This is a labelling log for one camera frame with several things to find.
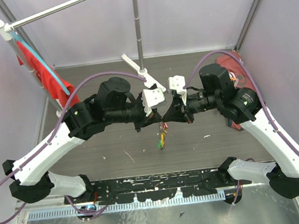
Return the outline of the large keyring with yellow handle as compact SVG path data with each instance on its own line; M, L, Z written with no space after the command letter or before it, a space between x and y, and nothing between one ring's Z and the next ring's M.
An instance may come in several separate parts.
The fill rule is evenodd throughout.
M159 141L158 141L158 146L157 147L160 150L164 149L164 147L165 147L165 140L166 140L166 135L167 135L167 132L168 132L168 129L164 130L164 129L161 128L161 124L162 123L166 123L166 122L162 121L159 124L159 130L160 130L160 132L158 133L158 135L159 135Z

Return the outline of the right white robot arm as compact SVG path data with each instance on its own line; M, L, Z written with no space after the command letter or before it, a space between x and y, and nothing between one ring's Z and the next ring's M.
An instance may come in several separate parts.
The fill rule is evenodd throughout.
M251 162L228 157L218 167L226 186L237 180L269 185L277 194L292 199L299 196L299 145L276 123L250 88L236 88L226 68L209 64L199 70L202 89L187 94L183 76L170 77L172 104L164 122L192 123L196 113L217 109L222 116L248 131L271 154L274 162Z

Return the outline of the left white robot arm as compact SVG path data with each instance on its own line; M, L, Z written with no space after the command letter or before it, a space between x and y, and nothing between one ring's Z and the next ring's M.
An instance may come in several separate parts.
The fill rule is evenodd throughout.
M86 175L58 175L50 168L75 147L115 123L133 123L135 130L161 122L157 107L165 102L162 88L153 85L134 97L130 84L112 77L98 92L70 107L54 130L19 160L6 160L4 173L14 181L9 189L13 197L36 203L47 196L70 196L82 202L92 200L95 188Z

